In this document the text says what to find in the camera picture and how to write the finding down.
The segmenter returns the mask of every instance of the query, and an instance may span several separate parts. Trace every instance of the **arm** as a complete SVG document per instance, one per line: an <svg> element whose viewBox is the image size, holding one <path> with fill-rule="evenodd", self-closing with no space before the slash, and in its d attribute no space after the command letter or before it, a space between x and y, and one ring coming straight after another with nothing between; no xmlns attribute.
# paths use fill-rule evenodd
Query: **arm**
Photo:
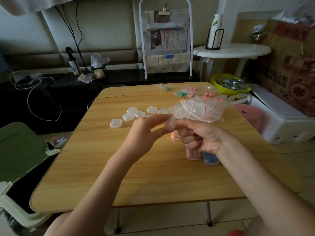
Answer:
<svg viewBox="0 0 315 236"><path fill-rule="evenodd" d="M176 128L187 147L216 154L275 235L315 234L314 210L267 170L238 139L218 126L188 119L177 121Z"/></svg>
<svg viewBox="0 0 315 236"><path fill-rule="evenodd" d="M124 176L157 139L171 132L166 127L151 131L170 116L152 115L134 121L120 149L108 160L94 185L54 235L105 235L103 228Z"/></svg>

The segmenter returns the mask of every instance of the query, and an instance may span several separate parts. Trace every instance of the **tiled floor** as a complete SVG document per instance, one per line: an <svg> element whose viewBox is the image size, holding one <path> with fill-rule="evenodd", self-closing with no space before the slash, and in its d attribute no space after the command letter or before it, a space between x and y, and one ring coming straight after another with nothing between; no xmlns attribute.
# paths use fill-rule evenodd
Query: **tiled floor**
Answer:
<svg viewBox="0 0 315 236"><path fill-rule="evenodd" d="M42 135L45 141L71 133ZM315 204L315 140L304 143L273 145L300 174L304 186L300 196ZM225 236L232 229L245 230L257 212L247 199L214 201L210 203L213 227L206 224L205 203L169 204L120 209L121 234L128 236L207 235ZM12 236L0 216L0 234ZM113 234L115 210L112 210L105 231Z"/></svg>

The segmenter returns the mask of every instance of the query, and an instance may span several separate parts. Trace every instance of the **green eraser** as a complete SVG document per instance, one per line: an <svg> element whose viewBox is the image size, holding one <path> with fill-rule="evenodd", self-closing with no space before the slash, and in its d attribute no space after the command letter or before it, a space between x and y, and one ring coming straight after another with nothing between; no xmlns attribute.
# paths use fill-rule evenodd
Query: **green eraser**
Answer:
<svg viewBox="0 0 315 236"><path fill-rule="evenodd" d="M187 93L185 93L185 92L178 92L178 95L181 96L181 97L183 97L183 96L186 96Z"/></svg>

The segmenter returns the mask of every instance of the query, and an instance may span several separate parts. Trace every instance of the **white metal rack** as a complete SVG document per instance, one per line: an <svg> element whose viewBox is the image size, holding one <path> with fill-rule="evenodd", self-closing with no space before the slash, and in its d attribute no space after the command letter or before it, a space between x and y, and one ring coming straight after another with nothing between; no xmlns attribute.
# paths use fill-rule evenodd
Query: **white metal rack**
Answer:
<svg viewBox="0 0 315 236"><path fill-rule="evenodd" d="M146 66L146 56L144 50L144 40L143 40L143 26L142 26L142 13L141 13L141 4L144 0L141 0L139 3L139 21L140 21L140 31L141 31L141 42L142 42L142 55L143 55L143 64L144 64L144 73L147 79L147 66ZM189 76L192 76L192 56L193 56L193 31L192 31L192 12L191 12L191 3L189 0L186 0L189 5L189 24L190 24L190 72Z"/></svg>

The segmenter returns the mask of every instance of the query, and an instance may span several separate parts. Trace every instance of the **hand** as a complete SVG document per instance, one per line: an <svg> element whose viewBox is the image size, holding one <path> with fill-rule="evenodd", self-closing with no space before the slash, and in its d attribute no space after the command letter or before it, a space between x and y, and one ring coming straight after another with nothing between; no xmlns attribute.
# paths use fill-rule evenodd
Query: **hand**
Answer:
<svg viewBox="0 0 315 236"><path fill-rule="evenodd" d="M222 128L201 121L180 119L175 122L175 130L182 137L187 148L217 154L224 142L233 136Z"/></svg>
<svg viewBox="0 0 315 236"><path fill-rule="evenodd" d="M170 114L154 114L135 120L119 151L128 155L132 164L135 163L151 150L157 139L174 131L166 127L151 131L152 128L164 123L171 116Z"/></svg>

